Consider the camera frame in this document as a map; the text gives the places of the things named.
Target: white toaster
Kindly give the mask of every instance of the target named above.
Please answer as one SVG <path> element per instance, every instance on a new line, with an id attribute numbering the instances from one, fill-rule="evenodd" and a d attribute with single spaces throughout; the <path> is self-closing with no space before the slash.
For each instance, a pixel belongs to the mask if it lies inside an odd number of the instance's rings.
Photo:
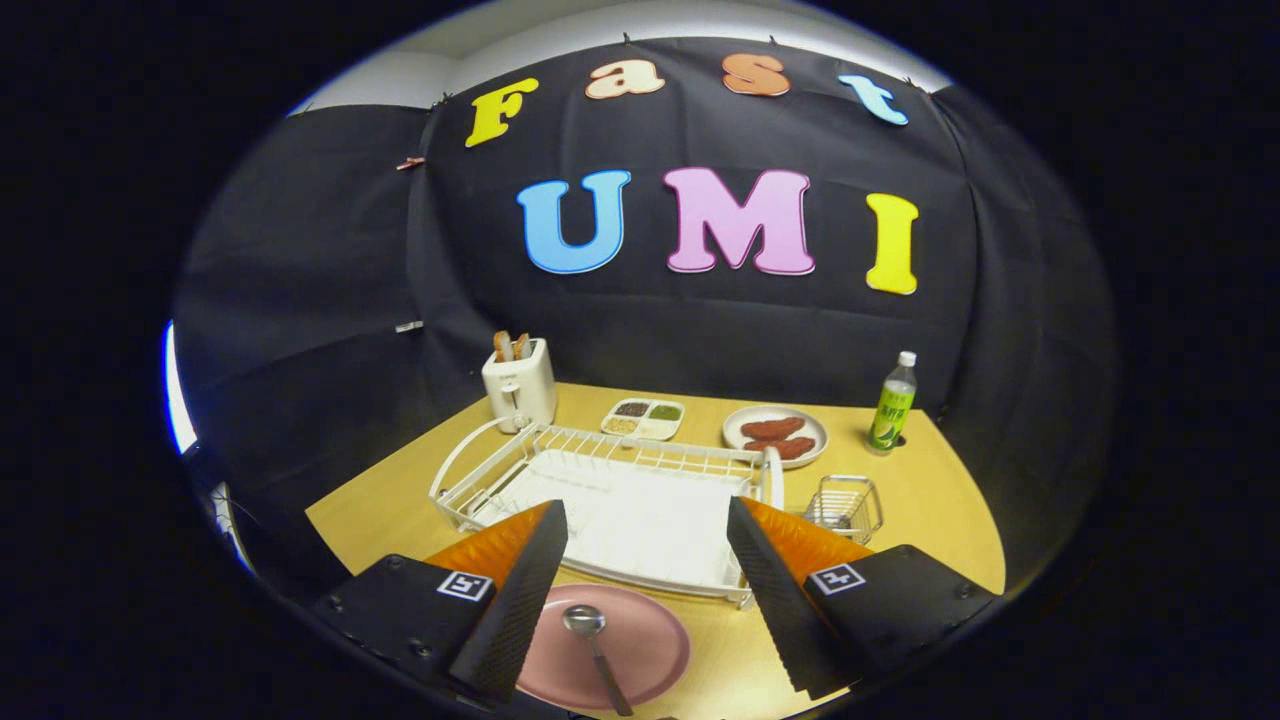
<path id="1" fill-rule="evenodd" d="M 529 346 L 529 357 L 498 363 L 493 352 L 480 370 L 493 416 L 507 418 L 498 423 L 504 433 L 516 433 L 530 421 L 550 424 L 556 418 L 556 377 L 547 341 L 534 337 Z"/>

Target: food tray compartment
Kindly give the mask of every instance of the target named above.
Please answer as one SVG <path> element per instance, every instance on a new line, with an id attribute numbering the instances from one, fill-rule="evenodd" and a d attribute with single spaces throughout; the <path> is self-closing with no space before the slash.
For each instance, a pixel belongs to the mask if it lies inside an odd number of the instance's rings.
<path id="1" fill-rule="evenodd" d="M 644 439 L 671 439 L 685 419 L 685 406 L 673 400 L 628 397 L 600 420 L 600 432 Z"/>

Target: dish rack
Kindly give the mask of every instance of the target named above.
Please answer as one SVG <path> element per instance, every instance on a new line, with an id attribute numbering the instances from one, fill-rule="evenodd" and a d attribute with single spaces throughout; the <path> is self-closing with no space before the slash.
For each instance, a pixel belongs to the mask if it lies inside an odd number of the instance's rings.
<path id="1" fill-rule="evenodd" d="M 804 519 L 867 544 L 884 524 L 879 493 L 865 475 L 827 475 L 809 501 Z"/>
<path id="2" fill-rule="evenodd" d="M 559 498 L 568 521 L 564 565 L 750 605 L 751 589 L 724 534 L 728 498 L 782 509 L 776 448 L 701 447 L 532 423 L 442 491 L 458 455 L 498 421 L 463 438 L 431 483 L 431 500 L 454 529 L 484 529 Z"/>

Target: metal spoon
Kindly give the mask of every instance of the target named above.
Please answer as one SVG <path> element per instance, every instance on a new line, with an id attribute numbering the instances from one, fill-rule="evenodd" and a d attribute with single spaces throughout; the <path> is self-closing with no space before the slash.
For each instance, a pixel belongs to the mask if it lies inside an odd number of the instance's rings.
<path id="1" fill-rule="evenodd" d="M 575 605 L 564 611 L 564 626 L 591 643 L 595 669 L 600 673 L 600 678 L 604 679 L 604 689 L 609 693 L 609 702 L 613 703 L 613 710 L 622 716 L 634 715 L 631 703 L 627 702 L 627 698 L 622 694 L 622 689 L 618 688 L 618 682 L 613 679 L 613 671 L 609 670 L 609 661 L 604 659 L 599 643 L 595 642 L 595 635 L 600 634 L 600 630 L 604 629 L 604 612 L 590 605 Z"/>

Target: pink letter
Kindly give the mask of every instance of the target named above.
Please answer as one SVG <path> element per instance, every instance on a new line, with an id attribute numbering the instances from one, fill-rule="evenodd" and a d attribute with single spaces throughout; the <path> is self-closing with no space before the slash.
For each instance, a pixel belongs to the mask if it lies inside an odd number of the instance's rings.
<path id="1" fill-rule="evenodd" d="M 677 273 L 705 273 L 716 266 L 707 250 L 705 231 L 710 231 L 724 260 L 735 270 L 746 263 L 756 233 L 764 229 L 763 250 L 755 266 L 774 275 L 812 273 L 813 258 L 804 246 L 804 191 L 809 178 L 791 170 L 764 170 L 746 202 L 733 195 L 708 168 L 678 168 L 663 176 L 676 191 L 680 213 L 678 247 L 667 258 Z"/>

